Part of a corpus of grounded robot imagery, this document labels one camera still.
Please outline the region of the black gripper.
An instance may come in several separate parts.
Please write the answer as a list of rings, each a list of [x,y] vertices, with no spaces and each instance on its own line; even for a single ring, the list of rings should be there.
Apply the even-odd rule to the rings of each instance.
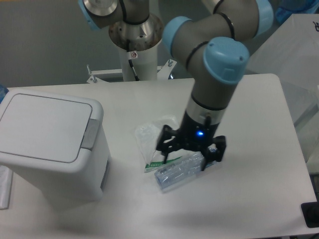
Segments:
[[[165,124],[156,144],[156,150],[164,156],[163,164],[166,164],[171,152],[180,148],[201,152],[203,156],[201,171],[213,162],[221,162],[226,149],[226,137],[221,135],[214,138],[218,126],[219,123],[206,125],[205,120],[204,123],[198,123],[187,112],[184,113],[178,130]]]

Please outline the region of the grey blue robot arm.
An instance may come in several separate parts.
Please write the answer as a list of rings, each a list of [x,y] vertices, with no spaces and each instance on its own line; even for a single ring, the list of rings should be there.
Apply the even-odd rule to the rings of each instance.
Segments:
[[[225,136],[216,136],[232,95],[242,79],[249,51],[243,41],[267,31],[274,13],[267,0],[215,0],[212,14],[199,21],[175,17],[163,25],[150,13],[147,0],[81,0],[79,7],[93,30],[105,27],[123,53],[125,81],[154,80],[157,57],[142,53],[163,43],[171,57],[193,77],[193,85],[179,129],[165,125],[156,149],[164,158],[185,149],[199,151],[202,168],[221,161]]]

